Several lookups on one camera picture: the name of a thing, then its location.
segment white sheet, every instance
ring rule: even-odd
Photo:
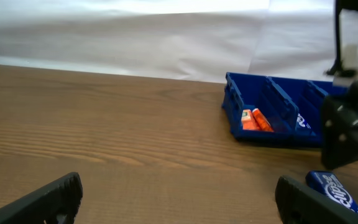
[[[358,42],[358,14],[343,21]],[[330,80],[333,60],[327,0],[0,0],[0,64],[225,82]]]

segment wooden table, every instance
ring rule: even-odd
[[[280,223],[318,151],[241,144],[224,85],[0,65],[0,207],[70,172],[76,223]],[[335,170],[358,203],[358,162]]]

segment blue package in bin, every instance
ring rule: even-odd
[[[295,146],[319,147],[322,143],[320,107],[328,94],[346,88],[332,82],[227,73],[222,107],[236,139]],[[243,130],[243,110],[258,108],[274,132]]]

